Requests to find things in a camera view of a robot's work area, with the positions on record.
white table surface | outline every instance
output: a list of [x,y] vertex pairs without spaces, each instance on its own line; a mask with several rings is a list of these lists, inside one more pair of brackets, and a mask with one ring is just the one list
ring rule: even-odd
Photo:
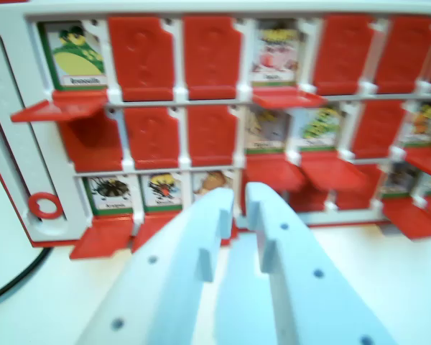
[[[431,239],[412,242],[377,226],[313,232],[399,344],[431,344]],[[70,261],[70,251],[54,249],[0,303],[0,344],[74,344],[131,256],[125,249],[108,259]],[[253,234],[242,234],[230,249],[222,248],[215,282],[203,289],[194,344],[274,343],[269,284],[257,265]],[[227,312],[234,313],[237,324],[223,317]],[[225,337],[233,334],[230,327],[239,330],[236,339]]]

cartoon character picture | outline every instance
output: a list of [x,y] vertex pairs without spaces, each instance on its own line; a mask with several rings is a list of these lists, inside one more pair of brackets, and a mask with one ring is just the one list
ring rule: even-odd
[[424,103],[407,124],[408,129],[404,142],[407,146],[424,146],[431,144],[431,103]]
[[297,77],[300,48],[296,21],[261,20],[254,44],[253,84],[293,85]]
[[175,192],[175,180],[171,174],[152,175],[149,187],[159,200],[174,198],[172,192]]
[[289,115],[253,106],[246,115],[247,153],[284,151]]
[[294,140],[301,151],[333,150],[343,114],[336,106],[308,109],[294,118]]
[[132,212],[131,194],[125,177],[120,175],[84,179],[93,214]]
[[40,23],[39,29],[56,89],[106,85],[101,46],[81,22]]
[[407,162],[394,163],[381,192],[383,197],[405,196],[413,189],[419,170]]
[[219,187],[231,188],[232,172],[229,171],[207,171],[193,173],[193,195],[195,200]]
[[182,208],[179,175],[160,173],[141,176],[145,211],[168,211]]

red ring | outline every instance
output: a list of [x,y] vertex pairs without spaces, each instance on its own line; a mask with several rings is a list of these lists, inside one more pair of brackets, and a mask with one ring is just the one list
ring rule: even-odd
[[[56,211],[52,213],[43,212],[40,210],[40,205],[38,204],[38,200],[47,199],[55,204]],[[38,218],[41,219],[56,219],[62,215],[62,205],[60,204],[59,198],[56,195],[46,192],[39,192],[31,195],[29,200],[27,201],[27,205],[29,206],[29,210]]]

screw hole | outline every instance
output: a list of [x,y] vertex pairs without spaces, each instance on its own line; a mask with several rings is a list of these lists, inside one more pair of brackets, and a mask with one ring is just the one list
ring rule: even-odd
[[361,338],[361,344],[362,345],[374,345],[374,341],[370,336],[363,336]]
[[118,331],[123,326],[124,326],[124,321],[122,318],[116,318],[112,321],[112,329],[114,331]]
[[158,261],[158,257],[156,257],[155,255],[152,255],[151,257],[149,257],[149,264],[153,265],[157,261]]
[[316,278],[322,278],[322,277],[324,277],[324,272],[323,271],[321,271],[321,270],[315,270],[314,272],[313,272],[313,274],[315,275],[315,277]]

black cable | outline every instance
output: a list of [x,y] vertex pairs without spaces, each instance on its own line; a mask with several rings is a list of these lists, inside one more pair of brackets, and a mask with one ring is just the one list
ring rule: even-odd
[[52,248],[44,248],[40,254],[38,254],[38,257],[35,258],[34,261],[30,263],[29,266],[25,268],[21,273],[19,273],[13,280],[11,280],[8,284],[0,288],[0,297],[4,295],[6,292],[10,291],[14,286],[16,286],[17,283],[21,282],[27,275],[32,273],[33,270],[35,270],[45,259],[45,257],[48,256],[48,254],[51,252]]

